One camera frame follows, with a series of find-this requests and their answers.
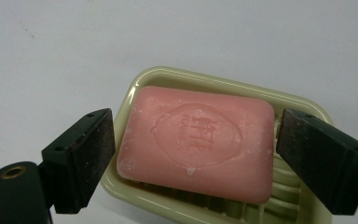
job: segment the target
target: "soap dish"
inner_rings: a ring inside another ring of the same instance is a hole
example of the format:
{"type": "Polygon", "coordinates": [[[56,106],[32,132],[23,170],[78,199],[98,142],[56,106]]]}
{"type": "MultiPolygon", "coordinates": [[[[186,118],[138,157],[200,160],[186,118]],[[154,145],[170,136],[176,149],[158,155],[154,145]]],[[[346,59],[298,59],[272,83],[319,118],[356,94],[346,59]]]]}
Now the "soap dish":
{"type": "Polygon", "coordinates": [[[312,114],[332,124],[331,119],[322,108],[314,102],[298,96],[170,67],[150,68],[133,80],[114,121],[117,152],[101,179],[103,188],[109,194],[178,223],[331,223],[330,212],[277,153],[274,153],[272,195],[263,204],[241,203],[121,178],[116,169],[117,154],[131,111],[132,100],[145,86],[204,91],[266,100],[274,108],[275,134],[279,129],[282,112],[285,108],[312,114]]]}

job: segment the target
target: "white background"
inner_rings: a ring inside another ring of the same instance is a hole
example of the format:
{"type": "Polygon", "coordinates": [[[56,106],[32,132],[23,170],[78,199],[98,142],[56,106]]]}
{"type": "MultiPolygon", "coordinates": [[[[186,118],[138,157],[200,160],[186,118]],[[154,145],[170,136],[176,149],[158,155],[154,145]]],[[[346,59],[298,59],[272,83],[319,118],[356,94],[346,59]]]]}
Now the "white background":
{"type": "MultiPolygon", "coordinates": [[[[91,111],[115,115],[156,65],[309,98],[358,139],[358,1],[0,1],[0,168],[41,162],[91,111]]],[[[51,212],[55,223],[171,223],[101,186],[80,214],[51,212]]]]}

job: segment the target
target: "white surface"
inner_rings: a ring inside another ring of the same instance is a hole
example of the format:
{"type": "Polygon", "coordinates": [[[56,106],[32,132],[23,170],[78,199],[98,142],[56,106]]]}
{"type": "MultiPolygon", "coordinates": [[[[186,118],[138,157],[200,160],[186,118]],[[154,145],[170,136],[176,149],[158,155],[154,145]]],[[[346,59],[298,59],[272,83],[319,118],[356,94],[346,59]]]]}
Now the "white surface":
{"type": "MultiPolygon", "coordinates": [[[[90,111],[116,114],[156,65],[309,98],[358,139],[358,1],[0,1],[0,168],[41,162],[90,111]]],[[[55,223],[171,223],[101,187],[79,215],[51,212],[55,223]]]]}

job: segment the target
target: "soap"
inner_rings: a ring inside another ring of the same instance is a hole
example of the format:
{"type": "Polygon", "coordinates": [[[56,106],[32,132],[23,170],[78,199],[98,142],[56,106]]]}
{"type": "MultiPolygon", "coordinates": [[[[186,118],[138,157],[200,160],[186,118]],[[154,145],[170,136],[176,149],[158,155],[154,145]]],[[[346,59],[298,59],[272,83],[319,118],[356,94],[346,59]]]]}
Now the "soap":
{"type": "Polygon", "coordinates": [[[245,203],[272,189],[274,110],[263,100],[154,86],[134,98],[117,156],[126,179],[245,203]]]}

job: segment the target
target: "pink soap bar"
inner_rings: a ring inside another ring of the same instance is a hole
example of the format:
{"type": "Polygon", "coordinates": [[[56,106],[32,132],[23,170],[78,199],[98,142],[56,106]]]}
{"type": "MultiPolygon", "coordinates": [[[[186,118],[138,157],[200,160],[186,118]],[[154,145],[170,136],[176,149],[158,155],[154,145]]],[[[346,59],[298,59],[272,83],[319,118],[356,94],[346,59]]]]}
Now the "pink soap bar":
{"type": "Polygon", "coordinates": [[[245,203],[272,188],[274,111],[259,99],[144,87],[117,171],[127,179],[245,203]]]}

